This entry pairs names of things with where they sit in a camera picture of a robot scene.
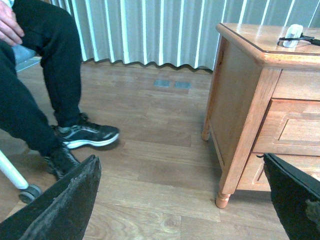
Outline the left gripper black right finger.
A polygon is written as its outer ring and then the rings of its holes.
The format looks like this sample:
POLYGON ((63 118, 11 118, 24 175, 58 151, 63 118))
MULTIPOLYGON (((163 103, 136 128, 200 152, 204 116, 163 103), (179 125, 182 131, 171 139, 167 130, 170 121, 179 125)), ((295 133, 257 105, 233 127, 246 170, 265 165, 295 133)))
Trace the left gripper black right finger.
POLYGON ((263 156, 271 201, 290 240, 320 238, 320 181, 273 153, 263 156))

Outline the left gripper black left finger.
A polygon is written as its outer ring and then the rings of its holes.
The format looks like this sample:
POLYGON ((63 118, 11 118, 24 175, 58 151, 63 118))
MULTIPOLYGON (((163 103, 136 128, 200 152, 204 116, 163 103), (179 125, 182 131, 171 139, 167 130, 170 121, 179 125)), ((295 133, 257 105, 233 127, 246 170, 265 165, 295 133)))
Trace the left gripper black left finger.
POLYGON ((0 224, 2 240, 81 240, 96 201, 101 163, 91 155, 0 224))

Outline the bystander bare hand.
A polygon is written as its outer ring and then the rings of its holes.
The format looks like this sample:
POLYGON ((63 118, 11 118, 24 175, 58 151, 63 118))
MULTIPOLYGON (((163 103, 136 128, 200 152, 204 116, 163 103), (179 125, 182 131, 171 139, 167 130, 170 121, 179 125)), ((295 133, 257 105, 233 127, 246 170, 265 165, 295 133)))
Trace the bystander bare hand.
POLYGON ((10 46, 21 45, 23 29, 17 22, 13 9, 4 1, 0 1, 0 39, 10 46))

